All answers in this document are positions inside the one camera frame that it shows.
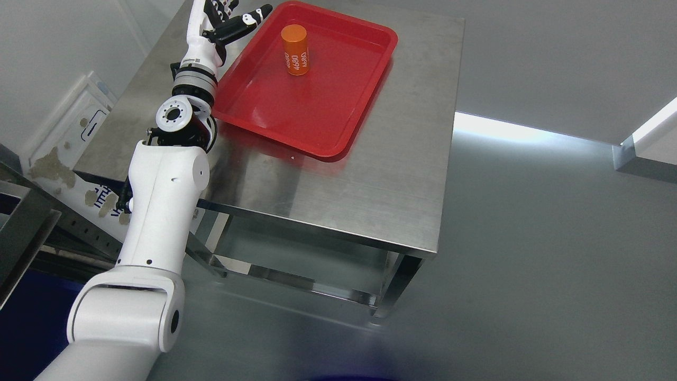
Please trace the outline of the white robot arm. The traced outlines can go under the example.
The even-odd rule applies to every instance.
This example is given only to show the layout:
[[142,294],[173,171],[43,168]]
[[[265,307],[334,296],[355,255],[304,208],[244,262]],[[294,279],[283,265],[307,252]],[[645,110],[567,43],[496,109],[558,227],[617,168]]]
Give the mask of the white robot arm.
[[68,345],[38,380],[145,380],[176,344],[185,305],[183,258],[217,135],[216,75],[211,63],[172,65],[172,96],[130,162],[131,220],[119,257],[75,297]]

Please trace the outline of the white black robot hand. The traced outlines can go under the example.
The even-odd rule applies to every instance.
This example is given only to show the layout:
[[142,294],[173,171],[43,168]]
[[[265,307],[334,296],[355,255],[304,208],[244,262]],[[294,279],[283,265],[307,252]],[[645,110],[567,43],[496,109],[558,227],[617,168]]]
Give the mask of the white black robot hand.
[[186,42],[188,51],[181,62],[173,66],[197,67],[216,75],[218,67],[226,61],[225,46],[256,30],[269,14],[273,5],[266,3],[250,12],[235,15],[239,1],[192,1],[189,8]]

